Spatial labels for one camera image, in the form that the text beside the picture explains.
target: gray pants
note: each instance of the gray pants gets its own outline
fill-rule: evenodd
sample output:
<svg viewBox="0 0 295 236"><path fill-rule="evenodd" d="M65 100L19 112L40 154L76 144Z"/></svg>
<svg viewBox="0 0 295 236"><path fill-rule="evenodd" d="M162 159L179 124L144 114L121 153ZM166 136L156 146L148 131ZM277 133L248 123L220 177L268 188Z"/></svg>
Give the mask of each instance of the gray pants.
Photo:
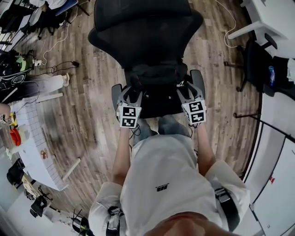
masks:
<svg viewBox="0 0 295 236"><path fill-rule="evenodd" d="M159 119L159 129L158 133L156 131L151 130L151 127L148 125L147 121L144 119L138 120L139 129L133 129L134 132L134 145L136 145L141 140L144 140L150 136L157 135L184 135L190 137L188 130L172 115L166 115Z"/></svg>

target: bottle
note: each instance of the bottle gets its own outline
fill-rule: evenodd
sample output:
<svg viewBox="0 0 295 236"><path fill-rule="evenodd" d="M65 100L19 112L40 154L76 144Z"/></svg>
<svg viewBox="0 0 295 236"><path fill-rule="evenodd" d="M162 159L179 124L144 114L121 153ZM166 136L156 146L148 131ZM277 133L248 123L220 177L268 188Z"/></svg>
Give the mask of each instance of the bottle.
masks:
<svg viewBox="0 0 295 236"><path fill-rule="evenodd" d="M270 84L271 84L271 87L272 87L274 82L275 82L275 70L274 70L273 66L269 66L268 69L269 69L269 72L271 74L271 77L270 77L270 82L271 83Z"/></svg>

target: red object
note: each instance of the red object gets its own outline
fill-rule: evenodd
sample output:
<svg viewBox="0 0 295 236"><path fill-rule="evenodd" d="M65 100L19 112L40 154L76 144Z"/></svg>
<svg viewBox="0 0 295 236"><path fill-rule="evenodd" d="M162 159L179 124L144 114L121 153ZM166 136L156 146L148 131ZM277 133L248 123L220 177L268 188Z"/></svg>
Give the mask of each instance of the red object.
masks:
<svg viewBox="0 0 295 236"><path fill-rule="evenodd" d="M276 178L273 178L272 176L269 178L269 180L271 181L271 184L273 184L273 182L275 181Z"/></svg>
<svg viewBox="0 0 295 236"><path fill-rule="evenodd" d="M20 146L22 144L22 141L21 141L21 138L20 138L20 135L18 133L18 130L17 129L12 129L10 131L10 136L15 144L15 146Z"/></svg>

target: wooden floor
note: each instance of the wooden floor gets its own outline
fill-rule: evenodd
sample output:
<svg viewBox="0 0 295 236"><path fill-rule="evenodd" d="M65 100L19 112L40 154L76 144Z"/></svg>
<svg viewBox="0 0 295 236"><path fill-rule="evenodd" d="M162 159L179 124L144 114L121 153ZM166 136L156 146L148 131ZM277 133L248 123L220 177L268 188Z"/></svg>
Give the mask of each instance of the wooden floor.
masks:
<svg viewBox="0 0 295 236"><path fill-rule="evenodd" d="M236 18L237 29L247 24L238 1L220 1ZM250 118L234 119L233 113L256 112L259 94L250 84L246 85L243 93L237 93L236 86L241 83L242 71L223 65L224 60L242 63L239 52L224 44L225 32L234 25L231 16L215 0L190 2L205 21L189 42L184 62L189 69L198 69L203 74L208 108L206 126L216 158L225 160L241 175L253 144L256 122ZM83 6L90 17L79 11L69 27L67 39L46 54L47 67L72 60L78 61L80 67L60 71L69 72L71 77L69 87L60 90L64 97L40 103L38 113L60 172L64 173L77 157L82 158L67 180L70 186L65 191L48 189L53 205L68 212L74 208L82 209L87 214L102 183L110 178L119 130L112 107L111 87L125 82L118 63L88 42L88 33L94 25L94 0ZM28 49L34 49L35 57L42 59L44 51L65 38L66 26L58 29L54 36L45 34L47 36L40 41L36 35L29 35L17 50L26 53ZM248 35L245 35L229 44L245 46L247 39ZM32 74L39 72L45 70L35 70ZM182 114L177 117L187 125ZM154 126L155 119L149 122Z"/></svg>

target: printed logo on shirt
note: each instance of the printed logo on shirt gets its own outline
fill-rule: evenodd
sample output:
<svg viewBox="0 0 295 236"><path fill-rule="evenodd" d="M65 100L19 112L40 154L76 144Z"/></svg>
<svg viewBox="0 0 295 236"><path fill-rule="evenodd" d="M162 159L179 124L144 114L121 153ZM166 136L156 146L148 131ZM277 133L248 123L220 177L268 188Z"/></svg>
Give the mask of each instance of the printed logo on shirt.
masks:
<svg viewBox="0 0 295 236"><path fill-rule="evenodd" d="M163 190L167 189L168 184L169 183L156 187L157 192L160 192L160 191L163 191Z"/></svg>

